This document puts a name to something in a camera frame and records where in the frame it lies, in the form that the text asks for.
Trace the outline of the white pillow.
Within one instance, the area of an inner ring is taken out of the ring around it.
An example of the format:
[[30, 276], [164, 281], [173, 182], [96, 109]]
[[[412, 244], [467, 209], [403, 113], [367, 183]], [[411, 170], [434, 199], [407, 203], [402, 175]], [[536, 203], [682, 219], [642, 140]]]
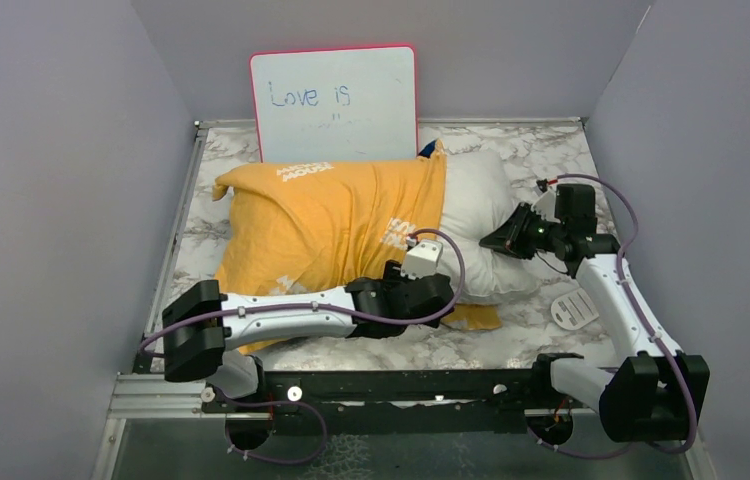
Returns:
[[502, 227], [517, 206], [504, 163], [491, 150], [449, 154], [439, 140], [426, 144], [417, 159], [429, 168], [422, 181], [412, 222], [436, 228], [457, 247], [443, 243], [437, 271], [449, 277], [464, 304], [515, 302], [539, 287], [527, 263], [480, 245]]

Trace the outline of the blue yellow Mickey pillowcase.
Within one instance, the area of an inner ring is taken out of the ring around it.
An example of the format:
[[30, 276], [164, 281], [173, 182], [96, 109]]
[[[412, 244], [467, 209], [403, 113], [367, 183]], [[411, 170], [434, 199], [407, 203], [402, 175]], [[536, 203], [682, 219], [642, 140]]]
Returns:
[[308, 293], [376, 278], [403, 256], [429, 168], [416, 158], [244, 164], [220, 175], [232, 235], [216, 280], [225, 293]]

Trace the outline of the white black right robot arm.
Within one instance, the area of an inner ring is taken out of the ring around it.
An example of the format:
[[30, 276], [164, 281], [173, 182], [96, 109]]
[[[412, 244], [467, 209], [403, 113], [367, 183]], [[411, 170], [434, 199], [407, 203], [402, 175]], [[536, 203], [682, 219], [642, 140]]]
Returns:
[[595, 189], [559, 179], [538, 186], [535, 203], [519, 203], [479, 244], [520, 260], [539, 253], [560, 260], [596, 308], [619, 365], [610, 372], [576, 354], [540, 355], [527, 383], [530, 398], [543, 407], [565, 396], [588, 406], [617, 443], [691, 445], [710, 378], [707, 362], [665, 332], [631, 275], [626, 244], [599, 232]]

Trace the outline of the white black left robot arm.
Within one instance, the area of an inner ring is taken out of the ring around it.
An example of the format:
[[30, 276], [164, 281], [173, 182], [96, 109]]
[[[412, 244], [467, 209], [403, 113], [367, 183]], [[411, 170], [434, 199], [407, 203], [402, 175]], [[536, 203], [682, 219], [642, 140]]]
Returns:
[[202, 280], [161, 314], [164, 378], [206, 381], [236, 407], [264, 401], [263, 366], [243, 346], [302, 337], [390, 338], [410, 325], [439, 326], [455, 306], [448, 276], [409, 279], [389, 261], [380, 279], [358, 277], [331, 289], [288, 296], [225, 293]]

